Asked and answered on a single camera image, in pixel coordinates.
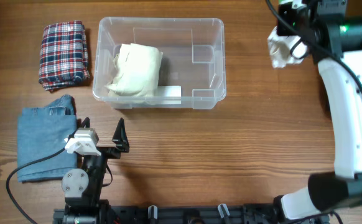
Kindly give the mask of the white shirt with green tag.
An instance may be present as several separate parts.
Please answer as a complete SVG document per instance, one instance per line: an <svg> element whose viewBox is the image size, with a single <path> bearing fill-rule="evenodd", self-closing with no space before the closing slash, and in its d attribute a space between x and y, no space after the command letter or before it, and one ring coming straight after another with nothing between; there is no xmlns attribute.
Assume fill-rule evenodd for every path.
<svg viewBox="0 0 362 224"><path fill-rule="evenodd" d="M269 56L273 68L284 68L289 64L300 64L303 56L308 52L307 46L300 42L300 37L279 36L277 26L272 30L267 38Z"/></svg>

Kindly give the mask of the red blue plaid cloth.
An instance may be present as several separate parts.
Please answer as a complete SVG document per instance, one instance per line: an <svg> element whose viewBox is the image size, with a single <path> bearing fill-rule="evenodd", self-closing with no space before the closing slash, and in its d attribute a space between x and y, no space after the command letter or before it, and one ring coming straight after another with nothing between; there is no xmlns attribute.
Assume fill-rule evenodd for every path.
<svg viewBox="0 0 362 224"><path fill-rule="evenodd" d="M39 83L46 91L84 84L90 79L88 47L82 21L44 28L40 46Z"/></svg>

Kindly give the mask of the cream cloth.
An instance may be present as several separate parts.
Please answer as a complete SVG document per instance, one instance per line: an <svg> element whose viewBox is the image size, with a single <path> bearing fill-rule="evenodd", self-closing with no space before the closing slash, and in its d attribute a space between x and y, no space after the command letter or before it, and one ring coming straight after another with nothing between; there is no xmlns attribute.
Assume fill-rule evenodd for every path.
<svg viewBox="0 0 362 224"><path fill-rule="evenodd" d="M159 82L159 70L163 53L155 48L139 44L122 44L113 63L115 77L106 85L111 97L151 97Z"/></svg>

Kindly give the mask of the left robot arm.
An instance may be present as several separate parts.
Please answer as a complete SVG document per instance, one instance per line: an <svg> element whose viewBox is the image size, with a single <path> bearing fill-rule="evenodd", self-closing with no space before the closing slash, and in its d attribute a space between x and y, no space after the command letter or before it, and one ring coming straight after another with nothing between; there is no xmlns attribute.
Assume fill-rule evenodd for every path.
<svg viewBox="0 0 362 224"><path fill-rule="evenodd" d="M61 224L121 223L108 200L100 199L106 187L104 175L111 172L109 159L119 159L121 153L129 152L124 119L120 118L112 137L114 146L98 146L99 137L86 118L82 127L69 135L65 150L78 154L82 159L80 168L68 171L62 179L65 193L65 208L54 211L53 222Z"/></svg>

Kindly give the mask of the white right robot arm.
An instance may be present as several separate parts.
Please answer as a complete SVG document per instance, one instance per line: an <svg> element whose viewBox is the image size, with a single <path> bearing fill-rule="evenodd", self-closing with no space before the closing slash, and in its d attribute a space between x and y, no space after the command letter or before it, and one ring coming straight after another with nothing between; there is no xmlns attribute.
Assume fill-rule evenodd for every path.
<svg viewBox="0 0 362 224"><path fill-rule="evenodd" d="M346 1L281 1L277 34L307 46L325 86L335 138L334 170L274 199L279 223L302 222L362 205L362 17Z"/></svg>

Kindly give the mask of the folded blue denim jeans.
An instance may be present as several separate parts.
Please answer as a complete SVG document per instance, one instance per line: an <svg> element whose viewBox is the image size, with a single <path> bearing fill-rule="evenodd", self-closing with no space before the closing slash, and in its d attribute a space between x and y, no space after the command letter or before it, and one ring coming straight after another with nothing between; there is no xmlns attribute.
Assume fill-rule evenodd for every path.
<svg viewBox="0 0 362 224"><path fill-rule="evenodd" d="M63 95L41 108L24 108L17 120L17 165L51 156L77 128L73 97ZM19 182L61 179L77 167L77 155L61 154L17 171Z"/></svg>

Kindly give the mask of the clear plastic storage bin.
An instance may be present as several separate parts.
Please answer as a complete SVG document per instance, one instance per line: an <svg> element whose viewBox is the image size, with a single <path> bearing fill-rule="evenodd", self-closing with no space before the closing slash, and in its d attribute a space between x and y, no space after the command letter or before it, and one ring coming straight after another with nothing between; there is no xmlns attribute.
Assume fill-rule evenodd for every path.
<svg viewBox="0 0 362 224"><path fill-rule="evenodd" d="M122 44L151 46L163 53L153 97L109 95L107 85L116 75L113 60ZM217 18L103 18L92 92L114 109L212 109L226 96L224 23Z"/></svg>

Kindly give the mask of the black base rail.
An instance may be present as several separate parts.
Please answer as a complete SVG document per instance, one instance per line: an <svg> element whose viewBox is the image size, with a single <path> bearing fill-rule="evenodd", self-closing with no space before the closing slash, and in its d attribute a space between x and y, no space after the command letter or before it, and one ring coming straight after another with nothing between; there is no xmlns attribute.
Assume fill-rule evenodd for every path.
<svg viewBox="0 0 362 224"><path fill-rule="evenodd" d="M53 223L277 223L269 203L213 207L113 206L107 213L55 210Z"/></svg>

